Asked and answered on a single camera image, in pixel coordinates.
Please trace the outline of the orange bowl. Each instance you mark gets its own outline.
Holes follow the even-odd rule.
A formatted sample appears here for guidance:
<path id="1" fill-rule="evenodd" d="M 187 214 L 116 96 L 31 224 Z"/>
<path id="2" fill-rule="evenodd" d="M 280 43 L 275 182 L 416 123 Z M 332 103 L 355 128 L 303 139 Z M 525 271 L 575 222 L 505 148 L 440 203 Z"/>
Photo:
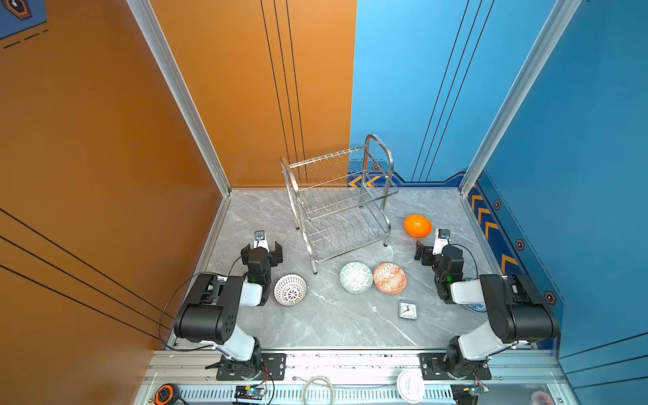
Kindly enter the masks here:
<path id="1" fill-rule="evenodd" d="M 433 231 L 433 225 L 425 216 L 412 214 L 403 221 L 403 229 L 413 238 L 421 239 Z"/>

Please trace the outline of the blue white floral bowl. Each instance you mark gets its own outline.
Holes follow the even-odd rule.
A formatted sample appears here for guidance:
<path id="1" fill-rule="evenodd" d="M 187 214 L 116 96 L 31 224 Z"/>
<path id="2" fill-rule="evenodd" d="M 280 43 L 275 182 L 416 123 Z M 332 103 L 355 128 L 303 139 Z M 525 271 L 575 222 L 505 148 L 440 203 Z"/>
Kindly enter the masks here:
<path id="1" fill-rule="evenodd" d="M 476 297 L 480 299 L 480 301 L 469 302 L 464 306 L 473 312 L 486 313 L 487 308 L 484 303 L 484 293 L 480 280 L 478 278 L 465 278 L 464 282 L 468 283 L 469 291 L 476 294 Z"/>

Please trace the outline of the silver wire dish rack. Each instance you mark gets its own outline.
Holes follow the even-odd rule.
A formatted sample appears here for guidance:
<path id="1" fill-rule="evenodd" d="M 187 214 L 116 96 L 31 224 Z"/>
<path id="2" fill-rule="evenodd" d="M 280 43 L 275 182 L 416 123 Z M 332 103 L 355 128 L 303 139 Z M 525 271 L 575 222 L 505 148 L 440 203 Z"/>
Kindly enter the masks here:
<path id="1" fill-rule="evenodd" d="M 386 206 L 398 186 L 393 153 L 378 136 L 295 163 L 282 158 L 280 165 L 313 273 L 325 261 L 375 243 L 389 245 L 392 222 Z"/>

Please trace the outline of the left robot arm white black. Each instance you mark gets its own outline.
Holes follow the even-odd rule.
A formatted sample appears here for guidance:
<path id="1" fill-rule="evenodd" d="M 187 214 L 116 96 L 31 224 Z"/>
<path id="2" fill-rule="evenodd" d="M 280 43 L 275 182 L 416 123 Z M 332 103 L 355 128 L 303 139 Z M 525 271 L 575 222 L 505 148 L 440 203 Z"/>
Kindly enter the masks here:
<path id="1" fill-rule="evenodd" d="M 247 266 L 243 275 L 197 275 L 174 322 L 177 337 L 222 354 L 220 361 L 206 367 L 221 371 L 221 380 L 253 380 L 269 373 L 259 339 L 244 332 L 237 325 L 237 317 L 242 306 L 264 306 L 268 302 L 272 269 L 283 262 L 283 246 L 278 242 L 273 249 L 263 243 L 254 248 L 245 246 L 241 262 Z"/>

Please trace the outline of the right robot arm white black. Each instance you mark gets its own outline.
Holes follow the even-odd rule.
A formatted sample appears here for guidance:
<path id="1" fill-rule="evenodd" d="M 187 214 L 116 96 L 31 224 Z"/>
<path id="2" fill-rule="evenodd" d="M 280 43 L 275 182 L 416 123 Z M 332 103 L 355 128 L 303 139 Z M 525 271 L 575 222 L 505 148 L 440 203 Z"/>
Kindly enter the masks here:
<path id="1" fill-rule="evenodd" d="M 554 339 L 560 334 L 558 318 L 530 276 L 482 274 L 463 277 L 463 249 L 447 244 L 436 252 L 416 245 L 414 256 L 434 271 L 440 299 L 452 305 L 484 305 L 488 316 L 472 332 L 453 337 L 445 354 L 418 356 L 425 381 L 491 378 L 489 361 L 518 344 Z"/>

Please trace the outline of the white black lattice bowl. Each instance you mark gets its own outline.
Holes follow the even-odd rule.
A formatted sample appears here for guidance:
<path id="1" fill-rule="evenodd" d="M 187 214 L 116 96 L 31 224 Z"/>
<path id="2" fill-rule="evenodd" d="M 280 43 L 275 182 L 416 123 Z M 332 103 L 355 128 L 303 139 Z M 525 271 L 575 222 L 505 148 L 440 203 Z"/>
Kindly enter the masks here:
<path id="1" fill-rule="evenodd" d="M 287 274 L 275 284 L 273 296 L 282 306 L 299 305 L 306 296 L 307 284 L 302 276 Z"/>

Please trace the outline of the red patterned bowl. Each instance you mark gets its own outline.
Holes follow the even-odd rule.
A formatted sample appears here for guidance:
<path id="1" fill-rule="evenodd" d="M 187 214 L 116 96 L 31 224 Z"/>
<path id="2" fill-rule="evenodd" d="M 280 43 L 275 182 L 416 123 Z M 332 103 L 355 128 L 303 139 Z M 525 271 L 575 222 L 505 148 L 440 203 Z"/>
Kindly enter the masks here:
<path id="1" fill-rule="evenodd" d="M 383 263 L 373 273 L 374 284 L 382 293 L 398 295 L 407 287 L 405 271 L 394 263 Z"/>

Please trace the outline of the small square clock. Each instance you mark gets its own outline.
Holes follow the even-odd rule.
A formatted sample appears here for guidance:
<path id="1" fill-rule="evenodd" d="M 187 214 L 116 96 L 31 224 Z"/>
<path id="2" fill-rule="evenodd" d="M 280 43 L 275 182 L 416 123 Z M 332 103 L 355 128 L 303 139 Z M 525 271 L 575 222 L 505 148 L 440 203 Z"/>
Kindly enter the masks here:
<path id="1" fill-rule="evenodd" d="M 401 300 L 398 304 L 398 315 L 401 319 L 415 321 L 418 319 L 417 305 L 413 302 Z"/>

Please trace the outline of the green patterned bowl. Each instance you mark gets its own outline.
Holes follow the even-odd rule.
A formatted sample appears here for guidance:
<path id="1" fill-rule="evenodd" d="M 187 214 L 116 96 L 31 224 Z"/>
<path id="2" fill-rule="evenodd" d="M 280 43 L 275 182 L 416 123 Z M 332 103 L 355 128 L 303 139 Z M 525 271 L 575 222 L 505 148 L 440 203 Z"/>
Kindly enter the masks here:
<path id="1" fill-rule="evenodd" d="M 374 283 L 372 271 L 360 262 L 345 264 L 339 273 L 339 280 L 347 292 L 356 295 L 368 291 Z"/>

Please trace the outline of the right circuit board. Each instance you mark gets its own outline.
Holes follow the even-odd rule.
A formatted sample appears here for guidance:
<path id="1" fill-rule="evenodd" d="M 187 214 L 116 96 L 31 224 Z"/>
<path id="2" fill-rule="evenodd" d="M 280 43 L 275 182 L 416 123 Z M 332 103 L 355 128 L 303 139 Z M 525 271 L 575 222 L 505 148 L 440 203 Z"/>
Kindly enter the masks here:
<path id="1" fill-rule="evenodd" d="M 489 387 L 480 381 L 474 381 L 472 385 L 463 390 L 471 397 L 478 397 L 484 393 L 489 392 Z"/>

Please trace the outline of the green circuit board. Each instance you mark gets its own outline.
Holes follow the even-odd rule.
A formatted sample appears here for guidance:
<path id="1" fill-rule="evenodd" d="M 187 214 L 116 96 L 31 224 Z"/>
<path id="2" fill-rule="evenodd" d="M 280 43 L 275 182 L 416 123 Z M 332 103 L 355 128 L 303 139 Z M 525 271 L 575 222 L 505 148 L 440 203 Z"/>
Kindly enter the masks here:
<path id="1" fill-rule="evenodd" d="M 268 389 L 264 386 L 236 386 L 234 393 L 235 403 L 261 403 L 268 396 Z"/>

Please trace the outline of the pink round object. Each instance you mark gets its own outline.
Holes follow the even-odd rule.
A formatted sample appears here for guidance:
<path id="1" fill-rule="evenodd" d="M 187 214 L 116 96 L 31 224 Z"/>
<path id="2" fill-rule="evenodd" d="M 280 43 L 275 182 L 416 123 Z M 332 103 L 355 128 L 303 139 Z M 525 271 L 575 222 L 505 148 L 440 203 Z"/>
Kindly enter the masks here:
<path id="1" fill-rule="evenodd" d="M 531 394 L 531 405 L 555 405 L 555 401 L 549 393 L 534 391 Z"/>

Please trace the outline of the orange black tape measure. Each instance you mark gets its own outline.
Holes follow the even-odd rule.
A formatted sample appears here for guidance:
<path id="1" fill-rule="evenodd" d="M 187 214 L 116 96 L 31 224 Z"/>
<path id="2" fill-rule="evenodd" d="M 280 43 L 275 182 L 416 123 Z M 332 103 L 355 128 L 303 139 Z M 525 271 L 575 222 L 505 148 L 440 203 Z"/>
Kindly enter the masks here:
<path id="1" fill-rule="evenodd" d="M 173 405 L 180 400 L 180 390 L 177 385 L 166 383 L 160 386 L 153 396 L 154 405 Z"/>

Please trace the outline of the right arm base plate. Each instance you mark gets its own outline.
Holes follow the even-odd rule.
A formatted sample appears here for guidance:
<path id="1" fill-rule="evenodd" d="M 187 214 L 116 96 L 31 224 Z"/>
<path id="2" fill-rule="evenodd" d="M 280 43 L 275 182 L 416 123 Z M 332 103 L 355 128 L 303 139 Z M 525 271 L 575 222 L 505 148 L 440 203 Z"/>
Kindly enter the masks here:
<path id="1" fill-rule="evenodd" d="M 418 355 L 418 361 L 425 381 L 492 379 L 488 362 L 485 360 L 466 360 L 461 356 L 448 359 L 447 354 L 422 353 Z"/>

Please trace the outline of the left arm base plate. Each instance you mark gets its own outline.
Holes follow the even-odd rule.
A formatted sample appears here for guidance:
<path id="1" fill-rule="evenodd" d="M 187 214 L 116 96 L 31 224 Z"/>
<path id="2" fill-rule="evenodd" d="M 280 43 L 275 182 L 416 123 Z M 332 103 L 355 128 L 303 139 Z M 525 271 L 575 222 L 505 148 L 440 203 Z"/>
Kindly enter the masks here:
<path id="1" fill-rule="evenodd" d="M 267 373 L 274 381 L 285 379 L 287 355 L 263 351 L 254 354 L 251 360 L 237 361 L 221 356 L 217 368 L 218 381 L 261 381 Z"/>

